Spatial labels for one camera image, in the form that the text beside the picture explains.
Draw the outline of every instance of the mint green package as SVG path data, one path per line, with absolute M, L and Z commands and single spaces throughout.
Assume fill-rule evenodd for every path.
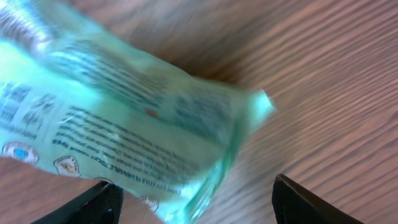
M 61 1 L 0 0 L 0 19 L 1 155 L 112 182 L 167 223 L 198 220 L 274 111 L 263 91 L 193 78 Z

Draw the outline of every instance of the icon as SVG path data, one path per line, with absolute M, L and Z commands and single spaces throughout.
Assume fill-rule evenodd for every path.
M 66 156 L 60 159 L 57 159 L 54 162 L 55 168 L 60 175 L 65 175 L 69 177 L 79 177 L 79 165 L 77 160 L 73 156 Z
M 39 161 L 39 155 L 32 146 L 18 141 L 5 143 L 2 147 L 2 153 L 31 165 Z

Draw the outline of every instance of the wooden surface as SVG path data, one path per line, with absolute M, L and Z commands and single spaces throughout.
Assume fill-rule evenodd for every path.
M 397 1 L 73 2 L 192 75 L 274 99 L 279 112 L 241 150 L 200 223 L 273 223 L 279 172 L 362 222 L 397 223 Z M 95 183 L 0 166 L 2 224 L 29 223 Z M 128 195 L 121 223 L 159 221 Z

